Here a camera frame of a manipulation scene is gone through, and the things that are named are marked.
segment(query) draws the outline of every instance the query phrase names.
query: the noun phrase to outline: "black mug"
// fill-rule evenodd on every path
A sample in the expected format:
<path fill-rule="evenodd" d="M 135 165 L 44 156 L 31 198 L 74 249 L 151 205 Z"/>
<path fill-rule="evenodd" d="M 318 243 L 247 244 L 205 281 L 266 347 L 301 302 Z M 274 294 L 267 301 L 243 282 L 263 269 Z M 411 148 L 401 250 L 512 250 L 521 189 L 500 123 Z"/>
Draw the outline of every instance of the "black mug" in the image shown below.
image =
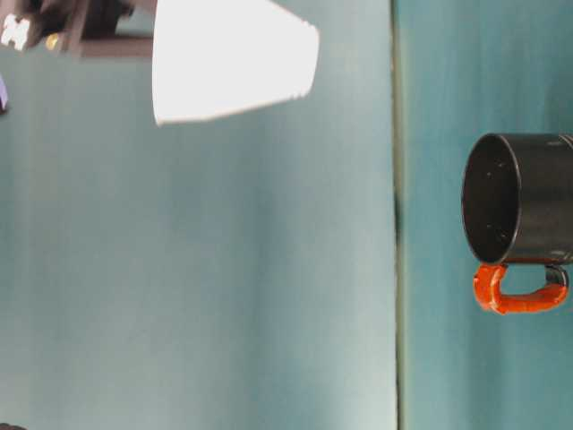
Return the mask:
<path fill-rule="evenodd" d="M 474 277 L 485 310 L 534 313 L 565 300 L 573 262 L 573 136 L 486 134 L 466 165 L 462 216 L 467 241 L 482 262 Z M 506 296 L 509 264 L 542 264 L 546 285 Z"/>

